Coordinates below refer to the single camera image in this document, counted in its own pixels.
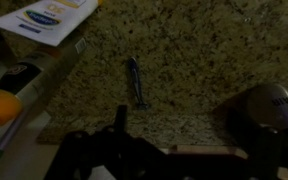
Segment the black device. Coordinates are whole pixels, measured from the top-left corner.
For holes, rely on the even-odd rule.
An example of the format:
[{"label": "black device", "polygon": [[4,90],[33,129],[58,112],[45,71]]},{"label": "black device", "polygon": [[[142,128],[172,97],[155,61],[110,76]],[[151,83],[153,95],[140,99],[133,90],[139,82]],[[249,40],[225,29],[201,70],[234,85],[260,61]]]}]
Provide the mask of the black device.
[{"label": "black device", "polygon": [[122,105],[114,124],[102,131],[93,135],[84,131],[68,133],[45,179],[86,180],[93,167],[104,165],[117,180],[276,180],[278,167],[288,167],[288,161],[281,161],[287,156],[284,133],[260,127],[234,109],[228,114],[228,130],[248,153],[247,159],[235,155],[166,155],[125,132],[126,114],[127,107]]}]

